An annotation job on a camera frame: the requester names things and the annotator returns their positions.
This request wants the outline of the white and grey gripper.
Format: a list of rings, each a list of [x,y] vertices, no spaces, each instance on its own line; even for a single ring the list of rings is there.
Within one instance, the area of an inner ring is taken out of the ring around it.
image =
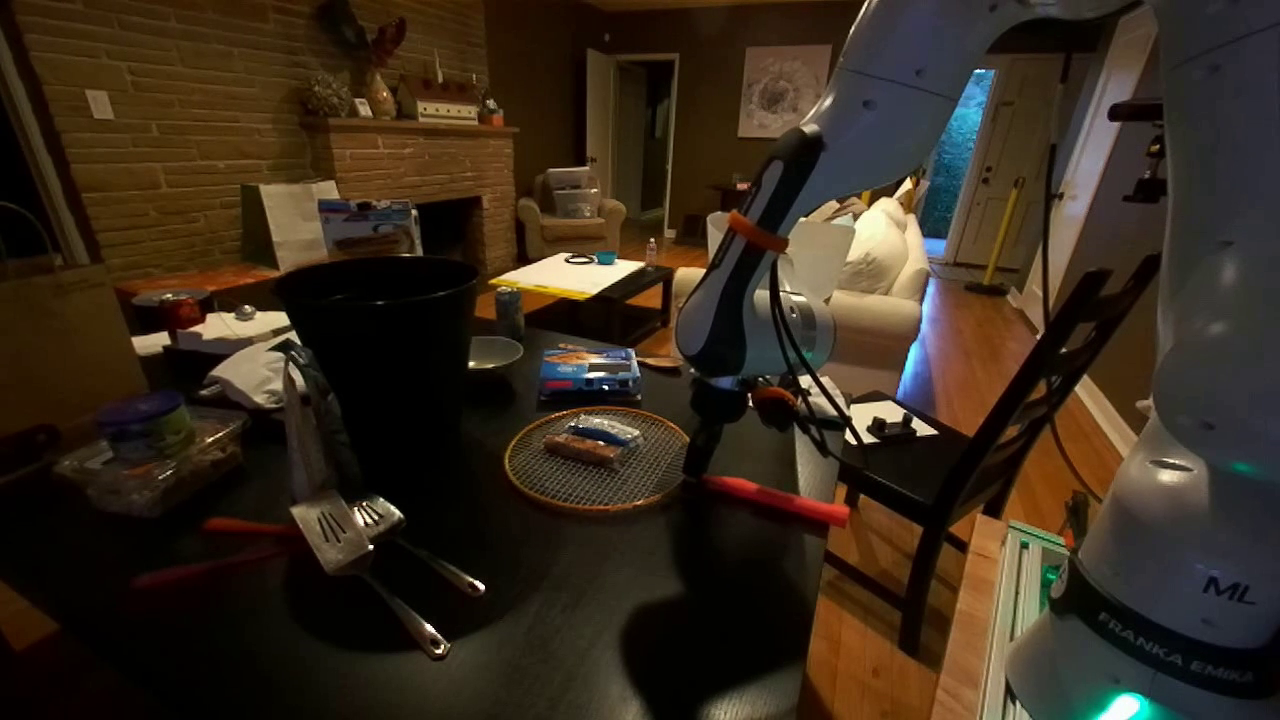
[[[831,356],[831,311],[788,288],[777,258],[746,240],[729,240],[703,266],[676,273],[676,351],[709,381],[783,375]],[[693,382],[693,434],[684,476],[700,480],[729,425],[729,393]]]

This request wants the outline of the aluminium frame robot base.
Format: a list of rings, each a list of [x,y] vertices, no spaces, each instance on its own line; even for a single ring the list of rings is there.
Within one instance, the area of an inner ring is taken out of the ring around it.
[[[1001,540],[1001,568],[988,625],[988,669],[979,720],[1029,720],[1018,700],[1008,693],[1012,642],[1048,613],[1048,592],[1066,565],[1066,543],[1044,528],[1012,521]]]

